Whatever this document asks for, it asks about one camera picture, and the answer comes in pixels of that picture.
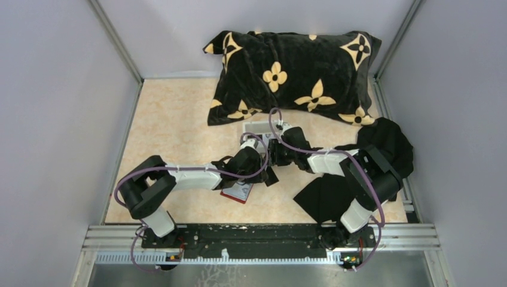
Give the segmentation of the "black glossy credit card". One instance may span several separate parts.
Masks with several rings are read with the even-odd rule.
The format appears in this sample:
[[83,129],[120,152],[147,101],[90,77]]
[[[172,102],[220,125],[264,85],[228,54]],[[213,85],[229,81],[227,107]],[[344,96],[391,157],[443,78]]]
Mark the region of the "black glossy credit card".
[[265,171],[267,175],[267,179],[264,181],[266,187],[270,187],[279,182],[279,178],[271,167],[267,167]]

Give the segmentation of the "white plastic card box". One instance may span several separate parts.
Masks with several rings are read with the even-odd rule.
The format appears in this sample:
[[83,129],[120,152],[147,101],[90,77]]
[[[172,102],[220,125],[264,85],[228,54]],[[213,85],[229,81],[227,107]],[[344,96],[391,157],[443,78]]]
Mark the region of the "white plastic card box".
[[[280,136],[281,132],[283,132],[282,126],[277,126],[277,121],[273,121],[271,125],[277,135]],[[269,145],[271,139],[275,139],[273,133],[270,128],[270,123],[268,121],[249,121],[244,122],[242,124],[242,133],[250,132],[256,134],[259,138],[263,140],[266,146]]]

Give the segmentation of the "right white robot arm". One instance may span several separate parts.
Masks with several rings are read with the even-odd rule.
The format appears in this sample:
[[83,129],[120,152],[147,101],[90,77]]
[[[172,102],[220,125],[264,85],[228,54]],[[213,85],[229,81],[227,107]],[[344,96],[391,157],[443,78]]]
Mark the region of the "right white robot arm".
[[337,240],[353,246],[360,238],[360,229],[367,225],[375,210],[394,197],[403,187],[400,174],[373,145],[341,151],[333,148],[312,148],[300,127],[290,124],[270,126],[270,164],[295,164],[308,173],[342,176],[352,200],[340,216]]

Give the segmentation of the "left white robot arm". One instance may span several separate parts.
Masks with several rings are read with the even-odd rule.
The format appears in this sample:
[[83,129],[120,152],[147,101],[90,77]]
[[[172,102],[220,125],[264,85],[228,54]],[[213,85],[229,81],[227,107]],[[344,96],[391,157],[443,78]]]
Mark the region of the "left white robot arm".
[[170,164],[153,155],[120,179],[114,196],[123,200],[131,218],[142,222],[159,243],[170,248],[177,244],[179,231],[162,204],[172,191],[223,190],[238,181],[264,182],[268,162],[268,156],[251,146],[200,166]]

